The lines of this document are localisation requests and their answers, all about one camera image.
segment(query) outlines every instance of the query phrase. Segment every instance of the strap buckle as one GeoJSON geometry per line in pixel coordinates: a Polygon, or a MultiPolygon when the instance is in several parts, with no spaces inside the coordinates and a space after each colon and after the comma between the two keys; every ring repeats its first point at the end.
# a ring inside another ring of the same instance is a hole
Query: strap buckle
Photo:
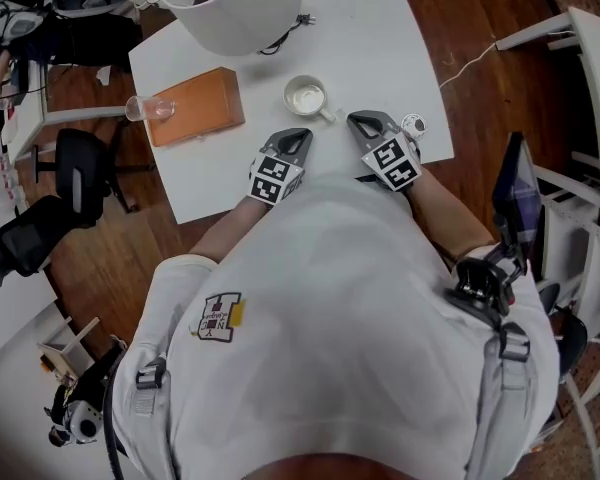
{"type": "Polygon", "coordinates": [[[513,322],[500,327],[500,358],[526,363],[531,353],[531,342],[527,333],[513,322]]]}
{"type": "Polygon", "coordinates": [[[162,378],[166,371],[167,360],[164,357],[158,357],[151,361],[136,373],[136,389],[160,389],[162,387],[162,378]]]}

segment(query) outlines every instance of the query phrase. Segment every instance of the brown cardboard box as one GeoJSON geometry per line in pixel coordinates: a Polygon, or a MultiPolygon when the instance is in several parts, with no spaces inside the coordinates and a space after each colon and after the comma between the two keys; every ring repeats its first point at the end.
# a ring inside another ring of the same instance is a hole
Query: brown cardboard box
{"type": "Polygon", "coordinates": [[[244,123],[238,78],[227,68],[208,71],[156,96],[176,102],[169,119],[148,121],[156,147],[244,123]]]}

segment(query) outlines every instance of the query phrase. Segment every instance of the lamp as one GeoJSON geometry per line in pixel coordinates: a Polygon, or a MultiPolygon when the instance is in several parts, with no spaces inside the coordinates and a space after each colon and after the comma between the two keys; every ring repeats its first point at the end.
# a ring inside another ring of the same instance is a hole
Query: lamp
{"type": "Polygon", "coordinates": [[[247,55],[293,26],[302,0],[163,0],[200,45],[219,55],[247,55]]]}

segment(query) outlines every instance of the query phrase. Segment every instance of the black pants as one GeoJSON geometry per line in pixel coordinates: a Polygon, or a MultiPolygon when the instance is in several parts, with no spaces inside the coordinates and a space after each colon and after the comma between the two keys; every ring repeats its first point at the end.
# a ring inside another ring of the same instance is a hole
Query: black pants
{"type": "Polygon", "coordinates": [[[133,20],[113,14],[56,20],[53,28],[58,35],[53,64],[114,65],[129,72],[129,52],[142,41],[133,20]]]}
{"type": "Polygon", "coordinates": [[[84,400],[94,409],[102,411],[102,404],[104,401],[104,386],[102,385],[102,379],[107,376],[113,363],[115,363],[121,353],[122,349],[118,344],[115,344],[109,352],[93,363],[93,365],[82,374],[82,377],[78,379],[73,393],[71,393],[67,399],[67,403],[69,404],[76,400],[84,400]]]}

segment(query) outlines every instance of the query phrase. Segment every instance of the chair backrest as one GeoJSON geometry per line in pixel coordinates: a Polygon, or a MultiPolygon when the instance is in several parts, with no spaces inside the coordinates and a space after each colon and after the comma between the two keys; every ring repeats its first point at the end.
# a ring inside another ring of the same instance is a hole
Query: chair backrest
{"type": "Polygon", "coordinates": [[[84,219],[98,220],[109,193],[106,145],[88,132],[72,128],[60,130],[55,163],[58,195],[84,219]]]}
{"type": "Polygon", "coordinates": [[[0,286],[13,270],[23,277],[38,272],[69,231],[84,227],[89,224],[62,199],[46,196],[34,203],[0,228],[0,286]]]}

